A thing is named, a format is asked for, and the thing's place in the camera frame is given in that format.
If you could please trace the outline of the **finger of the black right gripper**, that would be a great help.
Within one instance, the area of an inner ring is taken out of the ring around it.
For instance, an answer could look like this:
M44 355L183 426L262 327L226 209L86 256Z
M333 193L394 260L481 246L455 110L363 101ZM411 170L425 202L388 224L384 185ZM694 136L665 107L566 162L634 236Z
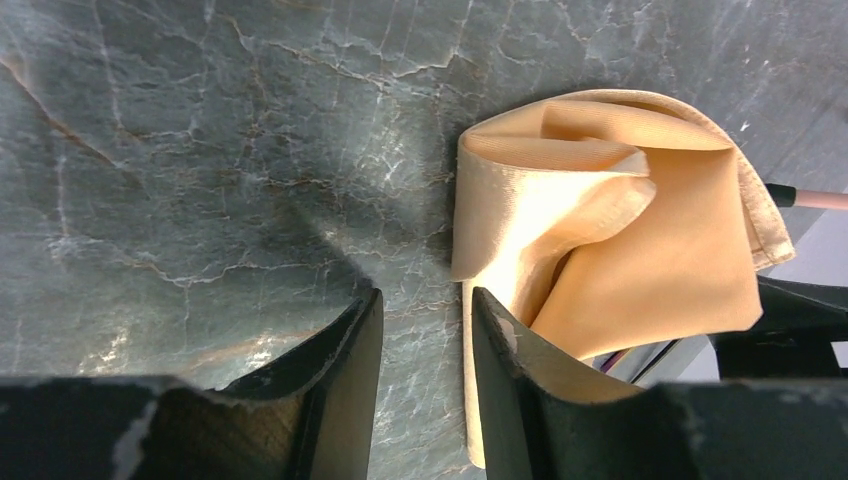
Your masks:
M710 337L729 379L845 379L833 344L847 340L847 288L760 276L762 315L748 330Z

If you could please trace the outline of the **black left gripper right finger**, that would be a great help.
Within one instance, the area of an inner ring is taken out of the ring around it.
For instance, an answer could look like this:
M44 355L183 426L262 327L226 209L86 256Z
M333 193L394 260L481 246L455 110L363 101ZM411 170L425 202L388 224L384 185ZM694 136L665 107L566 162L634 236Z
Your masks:
M643 389L559 350L483 288L472 324L491 479L847 475L847 377Z

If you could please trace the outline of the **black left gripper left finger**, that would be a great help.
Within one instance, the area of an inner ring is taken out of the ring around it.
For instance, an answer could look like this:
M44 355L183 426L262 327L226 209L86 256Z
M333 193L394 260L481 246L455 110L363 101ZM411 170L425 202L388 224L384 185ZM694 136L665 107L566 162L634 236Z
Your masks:
M220 390L174 376L5 377L1 475L364 479L383 326L373 289Z

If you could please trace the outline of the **peach cloth napkin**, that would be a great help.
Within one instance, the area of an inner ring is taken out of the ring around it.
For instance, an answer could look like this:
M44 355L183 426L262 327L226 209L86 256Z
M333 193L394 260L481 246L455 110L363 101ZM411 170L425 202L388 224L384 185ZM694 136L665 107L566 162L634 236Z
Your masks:
M585 90L470 127L458 141L451 277L471 462L486 464L475 288L585 361L749 329L762 313L758 272L794 254L742 150L680 100Z

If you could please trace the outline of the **iridescent rainbow knife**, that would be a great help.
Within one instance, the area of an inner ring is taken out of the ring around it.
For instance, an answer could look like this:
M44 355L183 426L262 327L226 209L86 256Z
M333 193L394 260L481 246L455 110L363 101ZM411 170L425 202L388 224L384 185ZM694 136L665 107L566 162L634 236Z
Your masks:
M593 367L608 375L629 377L633 375L640 362L637 348L633 347L599 356L593 360Z

